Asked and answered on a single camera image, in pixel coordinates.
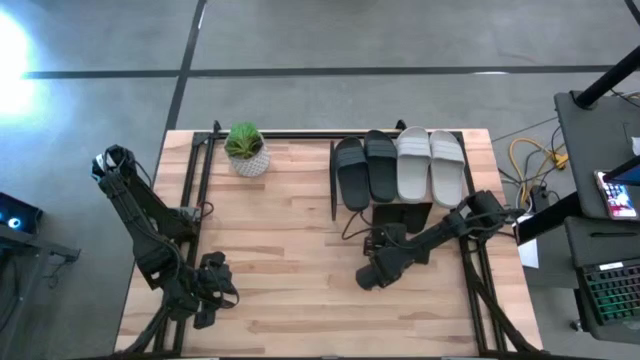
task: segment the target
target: slide sandal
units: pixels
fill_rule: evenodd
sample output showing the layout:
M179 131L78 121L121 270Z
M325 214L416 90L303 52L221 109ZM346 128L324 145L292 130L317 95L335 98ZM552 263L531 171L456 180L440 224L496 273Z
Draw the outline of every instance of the slide sandal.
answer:
M440 206L453 209L462 201L462 148L451 133L438 130L431 134L431 153L433 200Z
M427 195L427 173L431 163L429 133L412 126L398 136L398 196L407 203L419 203Z
M360 140L347 137L335 150L336 171L344 205L350 211L362 211L369 206L369 171Z
M396 146L382 131L371 130L364 137L364 153L369 164L371 197L377 202L392 202L398 192Z

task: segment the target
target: white ceramic pot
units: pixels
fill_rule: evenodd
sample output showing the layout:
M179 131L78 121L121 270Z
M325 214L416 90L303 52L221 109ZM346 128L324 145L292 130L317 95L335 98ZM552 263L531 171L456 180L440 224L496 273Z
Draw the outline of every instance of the white ceramic pot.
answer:
M242 159L229 156L229 154L227 154L229 160L231 160L231 165L239 175L254 177L267 171L271 155L269 154L269 150L267 150L267 144L265 143L262 134L260 134L260 137L262 138L262 148L260 148L260 151L251 158ZM224 141L225 148L227 147L227 140Z

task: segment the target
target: potted plant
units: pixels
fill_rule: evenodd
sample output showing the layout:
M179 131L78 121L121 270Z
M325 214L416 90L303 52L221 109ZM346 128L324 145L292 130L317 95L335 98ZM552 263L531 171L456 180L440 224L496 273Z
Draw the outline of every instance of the potted plant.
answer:
M224 150L233 168L242 176L258 176L269 167L271 155L264 137L253 123L233 124L224 142Z

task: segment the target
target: gray floor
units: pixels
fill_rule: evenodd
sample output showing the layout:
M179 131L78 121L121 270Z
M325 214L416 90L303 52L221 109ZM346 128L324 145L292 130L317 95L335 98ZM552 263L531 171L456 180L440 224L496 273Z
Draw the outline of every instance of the gray floor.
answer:
M0 191L45 210L47 239L82 248L58 287L38 290L16 358L112 351L132 268L131 241L89 177L90 161L118 143L153 172L176 80L17 81L11 70L179 69L196 2L0 2L0 30L12 35L11 41L0 37L11 49L0 59L0 76L9 79L0 83ZM638 45L639 33L619 0L211 1L192 68L607 65ZM488 128L498 138L553 117L554 93L582 89L597 77L190 79L177 128L209 128L214 119L224 127L242 120L262 128L375 128L404 119L434 128ZM618 88L636 89L637 75ZM556 127L551 121L495 142L498 165L513 173L511 140L526 136L547 144ZM517 149L519 163L529 151ZM531 168L541 160L534 158ZM561 196L573 191L570 170L546 180ZM505 191L513 202L515 189L505 185ZM577 316L569 290L530 291L544 347L552 353L629 359L640 351L569 329Z

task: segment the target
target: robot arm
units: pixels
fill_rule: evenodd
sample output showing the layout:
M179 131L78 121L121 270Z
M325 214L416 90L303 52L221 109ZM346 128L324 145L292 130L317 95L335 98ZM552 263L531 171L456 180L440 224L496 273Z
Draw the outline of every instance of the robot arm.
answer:
M470 236L478 241L488 240L511 215L521 212L505 211L490 191L480 191L469 195L440 223L411 240L405 238L406 227L402 224L374 227L364 246L370 264L356 272L356 281L365 290L376 285L389 286L413 263L428 264L430 251L449 239Z
M198 269L180 254L180 246L197 236L200 209L167 208L138 176L136 164L131 151L113 145L93 160L91 174L129 231L142 276L151 289L160 287L165 293L162 307L128 351L144 351L167 318L178 321L195 314L195 328L211 326L218 309L237 304L222 294L238 296L223 253L203 255Z

